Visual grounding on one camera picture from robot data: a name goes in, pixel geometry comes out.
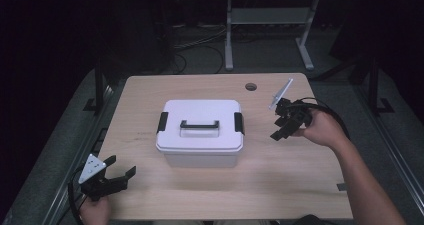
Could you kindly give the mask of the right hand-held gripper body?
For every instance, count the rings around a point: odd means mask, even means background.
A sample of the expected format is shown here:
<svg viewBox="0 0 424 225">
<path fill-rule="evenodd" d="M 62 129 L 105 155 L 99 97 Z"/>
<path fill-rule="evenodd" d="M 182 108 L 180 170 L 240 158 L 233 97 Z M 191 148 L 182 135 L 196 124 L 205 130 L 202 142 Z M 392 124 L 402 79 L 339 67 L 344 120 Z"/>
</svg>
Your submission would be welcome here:
<svg viewBox="0 0 424 225">
<path fill-rule="evenodd" d="M 289 128 L 292 129 L 293 132 L 296 132 L 301 126 L 309 125 L 312 121 L 312 116 L 303 101 L 291 101 L 284 97 L 292 83 L 293 79 L 289 78 L 286 84 L 273 96 L 268 109 L 274 111 L 277 119 L 280 117 L 286 119 L 283 126 L 278 126 L 279 129 Z"/>
</svg>

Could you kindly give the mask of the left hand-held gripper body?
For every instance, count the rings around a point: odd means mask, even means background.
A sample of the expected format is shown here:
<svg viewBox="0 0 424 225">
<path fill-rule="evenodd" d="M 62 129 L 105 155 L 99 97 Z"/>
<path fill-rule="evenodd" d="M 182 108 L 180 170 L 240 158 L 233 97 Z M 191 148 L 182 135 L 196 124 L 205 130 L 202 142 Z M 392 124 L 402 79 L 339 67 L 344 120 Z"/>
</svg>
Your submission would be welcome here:
<svg viewBox="0 0 424 225">
<path fill-rule="evenodd" d="M 105 165 L 104 161 L 90 154 L 83 167 L 80 178 L 78 179 L 82 193 L 90 197 L 93 201 L 98 201 L 101 197 L 128 188 L 129 179 L 125 178 L 125 174 L 111 179 L 105 177 L 108 167 Z"/>
</svg>

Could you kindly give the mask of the white plastic storage box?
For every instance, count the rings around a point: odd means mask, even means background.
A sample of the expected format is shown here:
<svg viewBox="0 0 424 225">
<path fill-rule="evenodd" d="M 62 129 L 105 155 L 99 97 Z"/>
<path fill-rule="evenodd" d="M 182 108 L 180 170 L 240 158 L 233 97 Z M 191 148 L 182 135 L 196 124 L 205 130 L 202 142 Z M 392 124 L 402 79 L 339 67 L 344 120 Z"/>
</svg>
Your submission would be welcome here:
<svg viewBox="0 0 424 225">
<path fill-rule="evenodd" d="M 236 149 L 164 149 L 158 147 L 168 164 L 179 168 L 231 168 L 237 165 L 242 147 Z"/>
</svg>

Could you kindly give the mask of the white lid with black handle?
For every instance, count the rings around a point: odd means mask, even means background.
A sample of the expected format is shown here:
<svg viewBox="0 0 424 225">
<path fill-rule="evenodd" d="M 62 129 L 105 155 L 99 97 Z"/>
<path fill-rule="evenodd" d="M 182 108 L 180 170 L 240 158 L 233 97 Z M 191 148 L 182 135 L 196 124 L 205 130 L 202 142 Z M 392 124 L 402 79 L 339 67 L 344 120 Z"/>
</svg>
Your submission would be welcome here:
<svg viewBox="0 0 424 225">
<path fill-rule="evenodd" d="M 244 119 L 235 100 L 169 100 L 157 129 L 165 154 L 235 154 L 243 148 Z"/>
</svg>

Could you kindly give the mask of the person's left hand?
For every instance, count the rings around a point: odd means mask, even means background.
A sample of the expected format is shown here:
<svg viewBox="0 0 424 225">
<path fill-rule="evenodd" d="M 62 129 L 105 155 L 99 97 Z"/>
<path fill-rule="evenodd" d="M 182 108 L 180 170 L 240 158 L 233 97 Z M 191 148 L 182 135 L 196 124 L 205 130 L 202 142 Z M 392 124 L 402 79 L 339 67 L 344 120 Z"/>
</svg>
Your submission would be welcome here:
<svg viewBox="0 0 424 225">
<path fill-rule="evenodd" d="M 80 207 L 80 217 L 84 225 L 108 225 L 111 205 L 107 197 L 98 201 L 87 198 Z"/>
</svg>

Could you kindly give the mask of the person's right hand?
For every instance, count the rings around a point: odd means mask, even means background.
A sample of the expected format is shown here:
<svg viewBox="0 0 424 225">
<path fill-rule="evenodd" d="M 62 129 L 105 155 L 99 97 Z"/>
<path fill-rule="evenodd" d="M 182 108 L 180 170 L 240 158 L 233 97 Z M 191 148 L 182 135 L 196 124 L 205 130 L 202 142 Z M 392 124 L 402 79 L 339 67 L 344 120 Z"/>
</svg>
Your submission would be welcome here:
<svg viewBox="0 0 424 225">
<path fill-rule="evenodd" d="M 312 110 L 312 122 L 306 128 L 299 128 L 295 137 L 305 137 L 309 141 L 331 149 L 338 149 L 349 142 L 339 123 L 329 114 Z"/>
</svg>

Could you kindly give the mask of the black metal stand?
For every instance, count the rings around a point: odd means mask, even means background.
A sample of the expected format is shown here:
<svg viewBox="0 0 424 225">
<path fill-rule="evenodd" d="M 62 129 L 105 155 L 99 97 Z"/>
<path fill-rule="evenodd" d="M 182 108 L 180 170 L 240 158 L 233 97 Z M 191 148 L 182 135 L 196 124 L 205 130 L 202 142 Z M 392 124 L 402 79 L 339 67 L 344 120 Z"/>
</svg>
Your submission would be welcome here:
<svg viewBox="0 0 424 225">
<path fill-rule="evenodd" d="M 103 76 L 103 63 L 98 60 L 94 68 L 95 97 L 89 98 L 83 108 L 84 111 L 93 112 L 97 116 L 104 106 L 105 80 Z"/>
<path fill-rule="evenodd" d="M 368 99 L 367 103 L 375 116 L 381 113 L 393 113 L 394 109 L 386 98 L 378 97 L 379 65 L 375 57 L 369 59 Z"/>
</svg>

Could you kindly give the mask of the aluminium floor rail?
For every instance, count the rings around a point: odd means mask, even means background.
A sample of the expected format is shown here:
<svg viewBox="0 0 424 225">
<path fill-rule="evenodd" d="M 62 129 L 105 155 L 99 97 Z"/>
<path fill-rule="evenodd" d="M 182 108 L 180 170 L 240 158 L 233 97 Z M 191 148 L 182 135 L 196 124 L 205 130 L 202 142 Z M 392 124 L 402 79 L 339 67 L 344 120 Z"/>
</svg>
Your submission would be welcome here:
<svg viewBox="0 0 424 225">
<path fill-rule="evenodd" d="M 374 127 L 377 129 L 379 136 L 382 138 L 388 152 L 388 156 L 392 160 L 397 173 L 401 177 L 421 215 L 424 217 L 424 188 L 421 186 L 419 180 L 411 170 L 404 156 L 401 154 L 401 151 L 384 125 L 380 115 L 370 108 L 367 94 L 364 89 L 359 86 L 355 86 L 354 91 L 358 100 L 364 107 L 367 116 L 370 118 Z"/>
<path fill-rule="evenodd" d="M 47 162 L 56 174 L 46 179 L 54 186 L 53 197 L 42 225 L 55 225 L 65 210 L 68 204 L 67 184 L 76 168 L 86 159 L 114 91 L 109 85 L 104 88 L 101 93 L 103 107 L 100 110 L 96 109 L 96 95 L 97 91 L 91 88 L 78 89 L 55 128 L 54 134 L 58 138 L 53 139 L 54 150 L 48 155 Z"/>
</svg>

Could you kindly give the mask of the grey metal desk frame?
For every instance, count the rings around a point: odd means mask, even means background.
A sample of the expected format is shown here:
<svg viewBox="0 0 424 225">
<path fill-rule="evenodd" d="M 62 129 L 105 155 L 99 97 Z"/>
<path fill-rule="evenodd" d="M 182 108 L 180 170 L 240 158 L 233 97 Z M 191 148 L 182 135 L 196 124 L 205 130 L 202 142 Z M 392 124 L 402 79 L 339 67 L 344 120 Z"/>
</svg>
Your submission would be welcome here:
<svg viewBox="0 0 424 225">
<path fill-rule="evenodd" d="M 284 5 L 281 7 L 241 8 L 234 7 L 233 0 L 227 0 L 226 38 L 224 60 L 227 71 L 234 69 L 232 28 L 234 25 L 303 25 L 303 33 L 295 39 L 298 52 L 308 71 L 314 64 L 308 53 L 306 42 L 315 19 L 320 0 L 310 0 L 308 6 Z"/>
</svg>

